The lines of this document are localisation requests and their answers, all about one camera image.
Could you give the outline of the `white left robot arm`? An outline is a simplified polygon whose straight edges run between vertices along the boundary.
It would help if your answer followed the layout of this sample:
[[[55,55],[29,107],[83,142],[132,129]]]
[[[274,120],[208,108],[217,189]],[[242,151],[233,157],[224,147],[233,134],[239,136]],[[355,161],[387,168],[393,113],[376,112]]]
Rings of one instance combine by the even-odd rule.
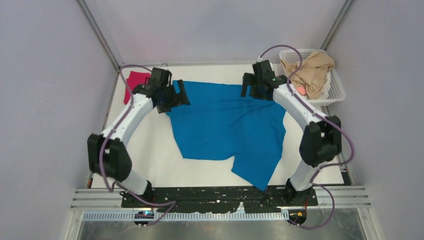
[[[142,120],[154,109],[158,113],[168,113],[172,108],[190,105],[184,81],[172,80],[172,73],[154,67],[145,84],[131,88],[129,101],[118,117],[100,134],[91,134],[87,139],[88,166],[92,173],[103,177],[106,187],[113,187],[108,180],[134,193],[134,200],[141,207],[153,202],[151,183],[133,170],[133,163],[127,145]]]

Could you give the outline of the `aluminium frame rail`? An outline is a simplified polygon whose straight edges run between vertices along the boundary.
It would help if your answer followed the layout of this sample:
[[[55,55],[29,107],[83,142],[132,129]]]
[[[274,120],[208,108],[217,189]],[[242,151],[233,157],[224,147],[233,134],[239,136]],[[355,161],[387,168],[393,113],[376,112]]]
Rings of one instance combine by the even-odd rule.
[[[88,3],[85,0],[76,0],[76,3],[78,4],[78,6],[80,7],[84,17],[86,18],[86,20],[88,21],[88,24],[90,25],[91,29],[93,30],[97,40],[99,41],[101,47],[103,48],[103,50],[105,51],[108,59],[110,60],[112,66],[114,67],[115,70],[119,70],[120,69],[120,65],[117,61],[117,59],[115,58],[114,54],[112,53],[112,50],[109,46],[109,44],[106,41],[105,36],[103,35],[96,19],[95,16],[93,15]]]

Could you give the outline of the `folded red t shirt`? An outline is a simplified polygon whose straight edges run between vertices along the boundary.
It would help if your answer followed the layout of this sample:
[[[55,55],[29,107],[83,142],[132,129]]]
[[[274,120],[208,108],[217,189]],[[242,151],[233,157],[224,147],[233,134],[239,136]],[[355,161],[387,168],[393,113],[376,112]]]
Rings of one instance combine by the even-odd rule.
[[[151,74],[148,72],[130,71],[129,77],[126,79],[131,91],[137,85],[147,85]],[[130,92],[125,88],[123,103],[126,105],[130,101]]]

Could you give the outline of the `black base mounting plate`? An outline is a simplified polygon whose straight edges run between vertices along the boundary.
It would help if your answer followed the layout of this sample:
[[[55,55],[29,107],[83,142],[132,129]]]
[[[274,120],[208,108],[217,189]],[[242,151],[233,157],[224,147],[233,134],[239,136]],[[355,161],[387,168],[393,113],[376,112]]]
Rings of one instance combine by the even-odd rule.
[[[276,213],[282,207],[315,207],[318,205],[316,192],[287,193],[283,185],[268,186],[265,191],[254,186],[215,186],[215,187],[157,187],[152,191],[149,206],[131,194],[120,191],[122,208],[147,208],[164,213],[167,205],[174,201],[170,213],[234,213],[243,207],[248,214]]]

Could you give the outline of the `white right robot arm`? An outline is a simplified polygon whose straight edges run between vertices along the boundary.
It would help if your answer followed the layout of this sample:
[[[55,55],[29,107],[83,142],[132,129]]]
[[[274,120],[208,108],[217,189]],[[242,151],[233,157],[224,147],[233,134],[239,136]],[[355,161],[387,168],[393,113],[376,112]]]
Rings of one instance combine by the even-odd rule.
[[[242,77],[241,96],[274,101],[282,106],[303,131],[299,154],[301,161],[286,181],[284,197],[299,205],[312,193],[319,171],[342,151],[341,121],[313,107],[284,75],[277,76],[269,60],[252,65],[253,72]]]

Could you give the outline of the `pink garment in basket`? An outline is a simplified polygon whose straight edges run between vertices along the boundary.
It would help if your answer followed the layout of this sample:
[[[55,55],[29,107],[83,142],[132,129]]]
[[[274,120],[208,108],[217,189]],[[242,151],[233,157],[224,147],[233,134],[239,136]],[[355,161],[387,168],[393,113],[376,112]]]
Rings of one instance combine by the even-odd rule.
[[[296,91],[302,95],[302,96],[306,96],[307,92],[306,92],[306,88],[304,86],[299,86],[296,88]]]

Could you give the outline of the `beige t shirt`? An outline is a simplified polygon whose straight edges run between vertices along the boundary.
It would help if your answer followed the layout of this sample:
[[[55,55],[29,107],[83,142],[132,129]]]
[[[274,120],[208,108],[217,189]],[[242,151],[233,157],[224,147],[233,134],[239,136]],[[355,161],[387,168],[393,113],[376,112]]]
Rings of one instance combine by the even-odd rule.
[[[302,62],[290,63],[288,60],[282,59],[281,65],[287,76],[294,73],[290,81],[295,89],[304,86],[307,93],[304,97],[318,100],[326,82],[327,72],[334,69],[335,61],[327,53],[313,51]]]

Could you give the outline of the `blue t shirt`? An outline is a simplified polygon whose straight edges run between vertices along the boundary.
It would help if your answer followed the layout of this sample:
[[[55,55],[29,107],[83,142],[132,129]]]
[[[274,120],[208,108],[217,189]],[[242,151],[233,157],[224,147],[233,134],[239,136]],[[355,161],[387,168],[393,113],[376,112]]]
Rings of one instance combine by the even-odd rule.
[[[286,110],[274,101],[241,97],[241,86],[187,81],[189,105],[168,113],[185,159],[223,161],[264,191],[283,154]]]

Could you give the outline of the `white garment in basket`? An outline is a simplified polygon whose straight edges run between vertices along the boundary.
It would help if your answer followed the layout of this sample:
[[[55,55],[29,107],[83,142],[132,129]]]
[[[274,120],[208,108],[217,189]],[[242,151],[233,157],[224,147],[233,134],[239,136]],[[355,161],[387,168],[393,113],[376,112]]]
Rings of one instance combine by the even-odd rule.
[[[331,89],[331,72],[328,71],[326,74],[326,82],[324,83],[324,85],[322,86],[322,91],[320,93],[319,96],[319,100],[324,100],[324,99],[328,99],[329,98],[329,93],[330,93],[330,89]]]

